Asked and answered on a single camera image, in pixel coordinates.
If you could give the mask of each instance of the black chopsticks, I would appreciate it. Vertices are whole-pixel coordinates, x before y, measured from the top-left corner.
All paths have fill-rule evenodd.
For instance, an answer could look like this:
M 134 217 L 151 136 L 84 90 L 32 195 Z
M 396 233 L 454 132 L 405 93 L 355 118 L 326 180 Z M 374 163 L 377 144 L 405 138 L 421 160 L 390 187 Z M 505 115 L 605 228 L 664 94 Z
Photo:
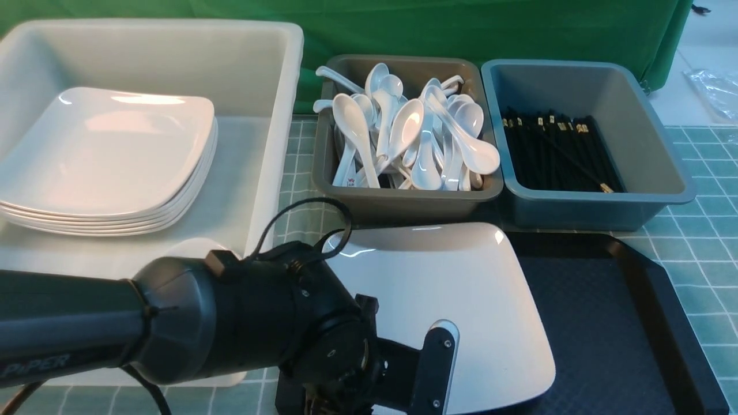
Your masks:
M 518 182 L 531 189 L 623 193 L 624 187 L 592 117 L 553 111 L 503 115 Z

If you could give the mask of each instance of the blue-gray plastic bin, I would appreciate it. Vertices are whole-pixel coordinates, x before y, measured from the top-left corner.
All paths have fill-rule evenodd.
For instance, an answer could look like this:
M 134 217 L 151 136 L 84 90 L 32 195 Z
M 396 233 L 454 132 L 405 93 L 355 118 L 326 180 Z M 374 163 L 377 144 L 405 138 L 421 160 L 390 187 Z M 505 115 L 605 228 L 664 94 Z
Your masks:
M 633 75 L 595 62 L 496 60 L 482 79 L 513 220 L 521 227 L 636 230 L 666 205 L 690 202 L 692 178 Z M 540 191 L 515 177 L 501 111 L 592 115 L 627 193 Z

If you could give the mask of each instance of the teal grid tablecloth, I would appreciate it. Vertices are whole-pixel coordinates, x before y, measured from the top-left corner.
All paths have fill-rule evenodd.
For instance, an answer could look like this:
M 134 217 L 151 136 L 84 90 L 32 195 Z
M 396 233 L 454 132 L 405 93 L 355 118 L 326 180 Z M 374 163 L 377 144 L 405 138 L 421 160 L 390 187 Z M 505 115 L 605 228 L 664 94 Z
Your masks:
M 292 123 L 280 208 L 317 196 L 310 170 L 316 121 Z M 665 209 L 634 233 L 616 233 L 669 273 L 720 385 L 738 411 L 738 128 L 667 130 L 698 186 L 694 202 Z M 315 242 L 341 227 L 319 205 L 291 212 L 275 226 L 275 243 Z M 502 224 L 504 230 L 512 227 Z M 252 371 L 231 388 L 166 388 L 175 415 L 273 415 L 278 372 Z M 0 390 L 0 402 L 15 389 Z M 154 415 L 151 398 L 134 387 L 46 387 L 19 414 Z

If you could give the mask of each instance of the stack of white plates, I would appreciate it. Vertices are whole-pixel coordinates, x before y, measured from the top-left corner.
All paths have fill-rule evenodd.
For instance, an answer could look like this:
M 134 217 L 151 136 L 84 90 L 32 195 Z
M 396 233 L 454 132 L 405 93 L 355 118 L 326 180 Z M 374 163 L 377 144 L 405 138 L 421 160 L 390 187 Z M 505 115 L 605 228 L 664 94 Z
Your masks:
M 0 215 L 76 236 L 165 229 L 197 197 L 217 142 L 206 98 L 69 89 L 0 161 Z

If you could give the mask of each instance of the robotic arm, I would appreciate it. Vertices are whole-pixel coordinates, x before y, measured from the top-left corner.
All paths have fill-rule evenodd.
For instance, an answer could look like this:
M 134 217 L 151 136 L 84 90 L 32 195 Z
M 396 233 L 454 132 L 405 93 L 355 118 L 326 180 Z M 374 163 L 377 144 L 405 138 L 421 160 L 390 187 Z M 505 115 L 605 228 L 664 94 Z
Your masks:
M 370 413 L 375 403 L 445 413 L 458 330 L 437 322 L 422 350 L 378 338 L 378 301 L 353 298 L 325 263 L 348 243 L 346 206 L 303 200 L 267 230 L 308 202 L 345 217 L 330 253 L 297 241 L 259 253 L 265 230 L 244 260 L 230 251 L 159 258 L 130 280 L 0 271 L 0 388 L 121 367 L 158 390 L 279 366 L 305 388 L 306 414 Z

